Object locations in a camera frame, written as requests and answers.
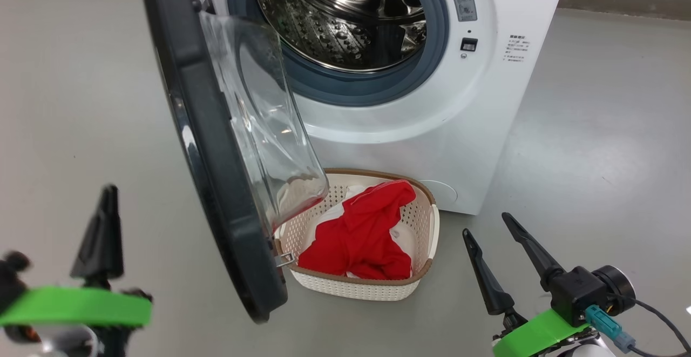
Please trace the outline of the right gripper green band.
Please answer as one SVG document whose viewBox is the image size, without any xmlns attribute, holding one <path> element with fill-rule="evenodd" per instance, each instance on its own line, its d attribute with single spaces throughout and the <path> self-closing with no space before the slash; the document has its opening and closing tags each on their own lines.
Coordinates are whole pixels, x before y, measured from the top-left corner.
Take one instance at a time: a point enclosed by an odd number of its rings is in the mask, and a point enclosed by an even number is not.
<svg viewBox="0 0 691 357">
<path fill-rule="evenodd" d="M 510 213 L 502 213 L 503 222 L 516 242 L 525 249 L 540 276 L 540 285 L 551 292 L 551 281 L 564 274 L 563 267 Z M 483 258 L 483 252 L 469 229 L 463 231 L 477 285 L 489 315 L 504 315 L 504 331 L 494 338 L 494 356 L 536 356 L 548 354 L 564 345 L 593 334 L 587 324 L 573 327 L 552 308 L 529 321 L 514 309 L 513 298 L 506 293 Z"/>
</svg>

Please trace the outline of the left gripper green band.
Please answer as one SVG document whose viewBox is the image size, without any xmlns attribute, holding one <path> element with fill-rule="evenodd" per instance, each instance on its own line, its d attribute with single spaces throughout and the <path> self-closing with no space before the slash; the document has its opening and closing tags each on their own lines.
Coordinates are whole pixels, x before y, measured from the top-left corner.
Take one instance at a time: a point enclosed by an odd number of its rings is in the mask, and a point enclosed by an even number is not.
<svg viewBox="0 0 691 357">
<path fill-rule="evenodd" d="M 17 278 L 2 277 L 1 325 L 87 325 L 89 327 L 145 327 L 153 302 L 143 295 L 106 289 L 124 275 L 123 232 L 119 190 L 102 187 L 72 264 L 70 276 L 85 287 L 47 285 L 29 287 Z"/>
</svg>

